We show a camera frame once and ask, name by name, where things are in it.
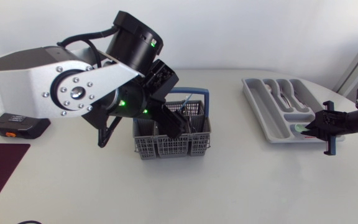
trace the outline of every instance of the orange button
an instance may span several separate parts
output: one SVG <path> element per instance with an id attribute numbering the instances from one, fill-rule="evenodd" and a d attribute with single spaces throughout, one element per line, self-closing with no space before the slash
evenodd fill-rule
<path id="1" fill-rule="evenodd" d="M 5 133 L 7 137 L 16 137 L 15 133 Z"/>

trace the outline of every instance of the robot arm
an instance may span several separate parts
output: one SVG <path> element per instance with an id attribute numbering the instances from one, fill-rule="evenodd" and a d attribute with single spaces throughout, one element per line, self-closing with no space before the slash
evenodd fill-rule
<path id="1" fill-rule="evenodd" d="M 90 42 L 113 34 L 106 52 Z M 72 52 L 65 48 L 75 41 L 90 48 Z M 186 119 L 164 105 L 178 77 L 161 60 L 154 61 L 162 47 L 158 34 L 120 11 L 106 31 L 1 57 L 0 113 L 31 118 L 82 116 L 99 130 L 101 147 L 122 117 L 156 120 L 169 137 L 177 138 Z M 109 116 L 116 119 L 107 127 Z"/>
<path id="2" fill-rule="evenodd" d="M 307 131 L 301 133 L 326 141 L 328 150 L 324 153 L 333 156 L 336 154 L 336 136 L 358 133 L 358 110 L 350 113 L 335 111 L 332 101 L 324 102 L 324 105 L 326 110 L 317 112 L 314 121 L 305 127 Z M 356 108 L 358 109 L 358 89 Z"/>

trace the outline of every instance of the gray cutlery tray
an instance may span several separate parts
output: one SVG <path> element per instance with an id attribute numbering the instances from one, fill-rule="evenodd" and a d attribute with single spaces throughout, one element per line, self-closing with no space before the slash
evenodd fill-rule
<path id="1" fill-rule="evenodd" d="M 268 142 L 323 142 L 295 130 L 296 124 L 306 126 L 314 120 L 317 111 L 325 109 L 302 80 L 243 78 L 242 82 L 243 92 Z M 343 141 L 344 136 L 338 136 L 337 140 Z"/>

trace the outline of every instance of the basket handle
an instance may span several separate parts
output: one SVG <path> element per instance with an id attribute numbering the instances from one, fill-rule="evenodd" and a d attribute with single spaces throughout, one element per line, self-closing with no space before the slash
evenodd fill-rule
<path id="1" fill-rule="evenodd" d="M 192 93 L 204 95 L 205 112 L 204 115 L 207 118 L 209 115 L 209 91 L 204 88 L 195 87 L 173 87 L 170 93 Z"/>

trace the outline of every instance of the blue object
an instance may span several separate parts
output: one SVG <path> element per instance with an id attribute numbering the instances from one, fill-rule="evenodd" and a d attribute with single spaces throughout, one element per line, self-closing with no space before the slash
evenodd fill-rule
<path id="1" fill-rule="evenodd" d="M 204 88 L 195 88 L 195 87 L 173 87 L 170 93 L 192 93 L 192 94 L 201 94 L 204 95 L 204 104 L 205 104 L 205 117 L 209 115 L 209 91 Z"/>

